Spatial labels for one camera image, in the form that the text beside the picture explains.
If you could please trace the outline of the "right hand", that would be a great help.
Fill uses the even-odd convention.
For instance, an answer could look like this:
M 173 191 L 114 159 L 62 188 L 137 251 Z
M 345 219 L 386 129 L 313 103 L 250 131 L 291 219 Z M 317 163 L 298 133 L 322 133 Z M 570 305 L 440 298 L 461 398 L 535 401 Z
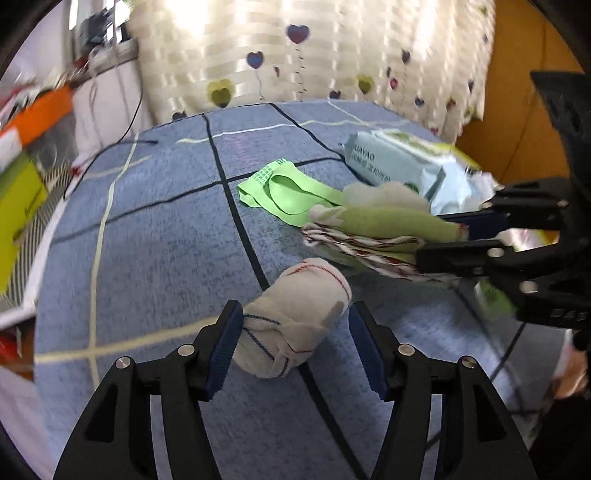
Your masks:
M 553 398 L 566 399 L 583 395 L 588 386 L 587 357 L 567 342 L 560 354 L 553 377 Z

